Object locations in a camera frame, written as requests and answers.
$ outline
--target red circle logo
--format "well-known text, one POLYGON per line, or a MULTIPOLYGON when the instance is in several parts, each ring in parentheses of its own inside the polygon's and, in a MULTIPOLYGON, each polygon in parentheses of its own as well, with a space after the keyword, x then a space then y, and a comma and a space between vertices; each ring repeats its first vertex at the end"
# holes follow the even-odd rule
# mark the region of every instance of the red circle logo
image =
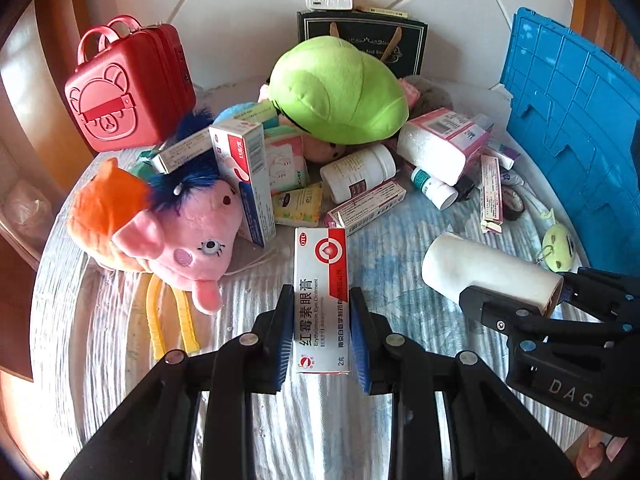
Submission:
POLYGON ((335 238, 323 238, 316 244, 316 258, 324 264, 334 264, 342 257, 342 245, 335 238))

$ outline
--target plush toy eye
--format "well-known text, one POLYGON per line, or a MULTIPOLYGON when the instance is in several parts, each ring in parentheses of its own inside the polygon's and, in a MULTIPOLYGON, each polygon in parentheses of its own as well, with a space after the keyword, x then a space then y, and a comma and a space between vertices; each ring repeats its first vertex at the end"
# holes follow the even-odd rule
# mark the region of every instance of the plush toy eye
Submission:
POLYGON ((224 245, 217 240, 207 240, 206 242, 203 242, 200 244, 200 247, 198 247, 198 250, 202 251, 203 253, 209 256, 211 256, 212 254, 216 254, 217 256, 220 256, 220 254, 222 254, 223 247, 224 245))

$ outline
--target suitcase handle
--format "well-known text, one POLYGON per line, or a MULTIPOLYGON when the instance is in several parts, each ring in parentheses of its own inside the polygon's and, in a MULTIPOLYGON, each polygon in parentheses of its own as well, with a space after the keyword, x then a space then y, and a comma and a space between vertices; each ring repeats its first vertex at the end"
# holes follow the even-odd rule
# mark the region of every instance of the suitcase handle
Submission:
POLYGON ((98 25, 97 27, 90 28, 85 32, 84 36, 80 40, 80 43, 78 44, 78 66, 82 65, 82 63, 86 61, 86 57, 84 56, 84 44, 86 42, 86 39, 92 34, 102 34, 106 36, 107 40, 109 40, 110 43, 113 43, 114 41, 118 41, 120 39, 118 33, 115 30, 106 27, 105 25, 98 25))
MULTIPOLYGON (((129 30, 135 30, 137 28, 142 28, 140 22, 134 18, 133 16, 129 16, 128 14, 121 14, 113 18, 109 23, 107 23, 107 27, 111 27, 114 23, 124 23, 129 27, 129 30)), ((98 52, 102 52, 106 47, 106 38, 104 35, 100 36, 100 40, 98 40, 98 52)))

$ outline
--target black tape roll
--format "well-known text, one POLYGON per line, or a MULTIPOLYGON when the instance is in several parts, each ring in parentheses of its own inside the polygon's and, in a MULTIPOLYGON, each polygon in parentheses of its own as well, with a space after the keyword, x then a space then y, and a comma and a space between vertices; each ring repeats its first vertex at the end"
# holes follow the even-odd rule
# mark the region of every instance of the black tape roll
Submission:
POLYGON ((502 187, 502 217, 505 220, 514 221, 524 213, 524 200, 508 186, 502 187))

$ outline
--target orange plush toy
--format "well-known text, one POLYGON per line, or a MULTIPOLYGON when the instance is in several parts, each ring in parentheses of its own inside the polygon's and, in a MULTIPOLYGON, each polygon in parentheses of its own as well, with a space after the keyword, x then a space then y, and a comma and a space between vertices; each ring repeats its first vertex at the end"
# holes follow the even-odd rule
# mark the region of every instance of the orange plush toy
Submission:
POLYGON ((149 208, 150 187, 108 158, 98 173, 76 194, 66 229, 74 241, 107 269, 148 272, 141 260, 123 253, 111 241, 113 234, 140 211, 149 208))

